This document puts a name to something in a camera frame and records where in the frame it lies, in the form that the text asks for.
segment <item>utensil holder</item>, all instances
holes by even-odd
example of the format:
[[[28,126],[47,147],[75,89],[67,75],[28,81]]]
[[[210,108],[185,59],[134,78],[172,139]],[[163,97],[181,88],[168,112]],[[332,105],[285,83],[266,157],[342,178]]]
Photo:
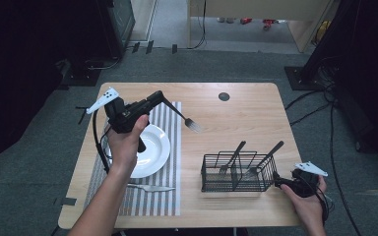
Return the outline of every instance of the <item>utensil holder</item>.
[[[273,185],[277,171],[272,155],[241,151],[222,173],[234,151],[205,154],[202,163],[202,192],[265,192]]]

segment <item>plate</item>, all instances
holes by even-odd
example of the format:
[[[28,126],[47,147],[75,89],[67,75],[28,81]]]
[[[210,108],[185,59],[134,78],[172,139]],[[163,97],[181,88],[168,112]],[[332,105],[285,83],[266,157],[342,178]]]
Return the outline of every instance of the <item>plate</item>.
[[[170,155],[170,140],[161,128],[149,125],[140,137],[146,145],[146,150],[137,152],[137,165],[131,178],[144,178],[158,172]]]

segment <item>wooden desk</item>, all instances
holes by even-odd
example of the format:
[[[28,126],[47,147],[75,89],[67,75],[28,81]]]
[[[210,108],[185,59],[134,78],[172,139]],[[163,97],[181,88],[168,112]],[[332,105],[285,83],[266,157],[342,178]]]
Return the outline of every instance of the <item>wooden desk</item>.
[[[299,223],[284,193],[271,187],[263,193],[202,193],[201,166],[206,153],[235,149],[246,141],[244,150],[267,153],[279,141],[284,146],[275,154],[281,176],[289,178],[295,162],[301,162],[284,106],[274,84],[206,83],[108,83],[125,100],[141,100],[162,90],[170,101],[182,102],[182,113],[199,123],[204,131],[196,134],[182,125],[181,137],[181,215],[119,216],[116,228],[183,228],[289,226]],[[227,92],[228,101],[219,100]],[[101,129],[104,112],[98,112]],[[61,228],[71,228],[81,215],[95,164],[96,149],[92,124],[89,125],[73,173],[67,198],[77,199],[75,206],[63,206]]]
[[[206,0],[205,17],[288,20],[299,52],[305,51],[334,0]],[[204,16],[205,0],[188,0],[188,47],[191,47],[191,17]]]

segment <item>white controller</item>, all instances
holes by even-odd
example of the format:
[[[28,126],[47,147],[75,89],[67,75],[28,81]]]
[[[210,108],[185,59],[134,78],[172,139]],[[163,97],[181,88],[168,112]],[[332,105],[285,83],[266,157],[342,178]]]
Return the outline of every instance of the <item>white controller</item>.
[[[86,113],[92,114],[94,111],[100,109],[106,103],[115,99],[116,97],[119,97],[118,91],[116,91],[114,88],[109,87],[109,89],[103,94],[103,96],[100,99],[98,99],[94,103],[94,105],[92,105],[90,108],[86,109]]]
[[[312,164],[311,161],[305,162],[305,163],[296,163],[294,165],[296,168],[299,168],[303,171],[306,171],[308,173],[322,175],[322,176],[328,176],[328,173],[324,170],[318,168],[316,165]]]

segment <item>striped placemat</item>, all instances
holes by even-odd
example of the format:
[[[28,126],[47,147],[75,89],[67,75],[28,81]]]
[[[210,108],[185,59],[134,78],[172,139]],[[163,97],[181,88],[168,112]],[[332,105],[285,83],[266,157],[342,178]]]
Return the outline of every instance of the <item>striped placemat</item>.
[[[180,111],[181,102],[172,102]],[[170,157],[155,174],[131,183],[174,187],[168,192],[147,193],[137,188],[127,188],[119,215],[180,215],[180,151],[181,118],[163,103],[150,113],[150,123],[164,130],[170,139]],[[94,170],[88,189],[85,207],[96,193],[106,173],[99,155],[95,157]]]

